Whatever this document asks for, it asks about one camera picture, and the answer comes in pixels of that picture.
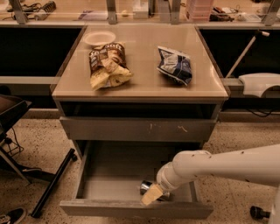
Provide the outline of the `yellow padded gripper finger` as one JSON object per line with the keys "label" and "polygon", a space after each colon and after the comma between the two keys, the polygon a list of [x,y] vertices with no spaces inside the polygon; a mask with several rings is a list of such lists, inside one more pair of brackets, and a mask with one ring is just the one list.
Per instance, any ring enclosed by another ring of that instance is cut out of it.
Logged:
{"label": "yellow padded gripper finger", "polygon": [[141,202],[148,206],[155,200],[159,199],[164,194],[163,189],[159,184],[152,184],[147,192],[143,195]]}

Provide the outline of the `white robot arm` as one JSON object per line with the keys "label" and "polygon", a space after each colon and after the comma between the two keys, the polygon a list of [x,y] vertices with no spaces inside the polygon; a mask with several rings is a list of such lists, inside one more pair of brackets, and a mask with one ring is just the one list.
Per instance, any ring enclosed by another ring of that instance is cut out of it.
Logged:
{"label": "white robot arm", "polygon": [[184,150],[157,172],[156,182],[141,198],[148,206],[186,183],[215,176],[244,182],[280,186],[280,147],[275,145],[212,154],[207,150]]}

